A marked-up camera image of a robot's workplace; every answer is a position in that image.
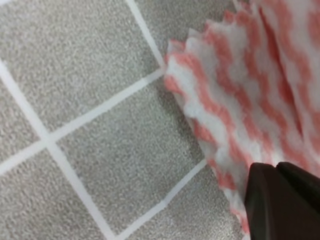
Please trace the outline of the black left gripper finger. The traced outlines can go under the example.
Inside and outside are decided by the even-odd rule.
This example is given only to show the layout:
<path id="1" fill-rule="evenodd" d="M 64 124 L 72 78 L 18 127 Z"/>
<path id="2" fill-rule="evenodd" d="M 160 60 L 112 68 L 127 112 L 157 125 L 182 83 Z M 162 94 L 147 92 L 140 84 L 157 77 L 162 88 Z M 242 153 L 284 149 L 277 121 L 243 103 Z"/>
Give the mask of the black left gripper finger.
<path id="1" fill-rule="evenodd" d="M 320 179 L 294 164 L 253 163 L 244 205 L 252 240 L 320 238 Z"/>

